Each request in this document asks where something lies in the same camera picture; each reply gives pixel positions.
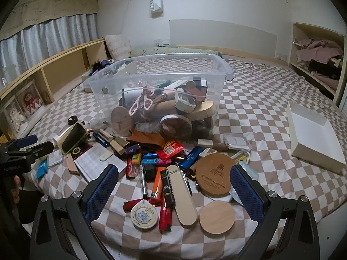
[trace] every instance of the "curtain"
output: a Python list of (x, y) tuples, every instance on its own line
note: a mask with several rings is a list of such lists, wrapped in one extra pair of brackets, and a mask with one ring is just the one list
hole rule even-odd
[(64, 16), (33, 25), (0, 41), (0, 77), (10, 83), (37, 63), (97, 38), (96, 14)]

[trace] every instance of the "white cardboard box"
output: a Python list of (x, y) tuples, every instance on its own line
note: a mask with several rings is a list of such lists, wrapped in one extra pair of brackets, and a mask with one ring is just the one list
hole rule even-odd
[(288, 103), (286, 112), (292, 156), (340, 173), (346, 161), (330, 121), (293, 102)]

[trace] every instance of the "pink scissors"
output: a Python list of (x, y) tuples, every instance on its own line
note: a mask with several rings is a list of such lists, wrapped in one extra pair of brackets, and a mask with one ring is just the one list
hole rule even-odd
[(143, 108), (145, 110), (149, 110), (150, 109), (150, 107), (153, 104), (153, 100), (147, 98), (147, 94), (151, 95), (151, 94), (153, 94), (153, 91), (152, 91), (151, 88), (149, 88), (147, 86), (146, 82), (143, 82), (143, 91), (138, 96), (138, 98), (136, 99), (136, 101), (134, 102), (134, 104), (131, 106), (131, 108), (129, 110), (129, 114), (131, 116), (133, 116), (137, 112), (137, 110), (139, 109), (139, 102), (140, 102), (140, 99), (141, 99), (142, 96), (143, 96)]

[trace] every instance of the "red snack packet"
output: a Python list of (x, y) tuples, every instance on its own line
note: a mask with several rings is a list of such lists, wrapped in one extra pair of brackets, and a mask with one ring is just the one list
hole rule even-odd
[(156, 151), (156, 153), (163, 161), (165, 161), (165, 160), (175, 156), (183, 149), (184, 149), (184, 146), (181, 143), (179, 143), (175, 140), (171, 140), (165, 144), (165, 146), (162, 150), (158, 150), (158, 151)]

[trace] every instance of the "blue packet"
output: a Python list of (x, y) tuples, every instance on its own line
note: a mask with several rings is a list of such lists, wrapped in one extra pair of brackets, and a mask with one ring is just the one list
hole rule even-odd
[(36, 180), (42, 178), (45, 174), (47, 174), (47, 164), (47, 159), (41, 161), (36, 172)]

